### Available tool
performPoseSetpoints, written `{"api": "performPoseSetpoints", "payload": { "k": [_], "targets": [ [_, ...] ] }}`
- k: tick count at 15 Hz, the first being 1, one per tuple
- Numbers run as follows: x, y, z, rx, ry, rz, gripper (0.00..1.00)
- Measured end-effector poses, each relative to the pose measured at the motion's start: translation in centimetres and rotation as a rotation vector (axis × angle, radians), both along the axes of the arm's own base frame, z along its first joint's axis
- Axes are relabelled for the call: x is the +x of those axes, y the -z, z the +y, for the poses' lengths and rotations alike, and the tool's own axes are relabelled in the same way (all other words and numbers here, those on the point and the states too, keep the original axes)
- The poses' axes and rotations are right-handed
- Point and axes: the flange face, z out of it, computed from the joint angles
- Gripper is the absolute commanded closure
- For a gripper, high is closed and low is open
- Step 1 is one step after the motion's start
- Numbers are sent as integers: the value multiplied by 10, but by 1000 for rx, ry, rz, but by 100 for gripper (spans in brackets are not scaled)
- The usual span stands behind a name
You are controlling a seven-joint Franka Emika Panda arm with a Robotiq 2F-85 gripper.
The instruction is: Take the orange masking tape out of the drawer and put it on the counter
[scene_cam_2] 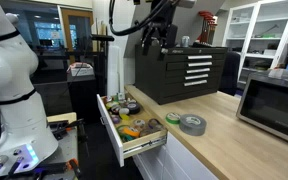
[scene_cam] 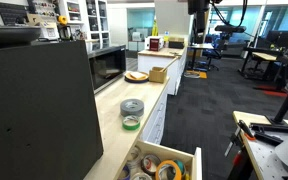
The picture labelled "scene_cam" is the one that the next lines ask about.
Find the robot base table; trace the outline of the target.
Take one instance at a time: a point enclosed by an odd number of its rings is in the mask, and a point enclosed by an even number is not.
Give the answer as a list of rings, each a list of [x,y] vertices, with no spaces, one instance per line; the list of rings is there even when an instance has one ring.
[[[262,125],[272,125],[264,115],[233,111],[233,118],[236,123],[243,120],[247,126],[252,123]],[[251,140],[246,136],[243,130],[240,132],[241,142],[247,152],[247,158],[250,160],[253,170],[259,180],[283,180],[284,176],[288,176],[288,165],[286,163],[287,150],[276,151],[276,147],[259,140]]]

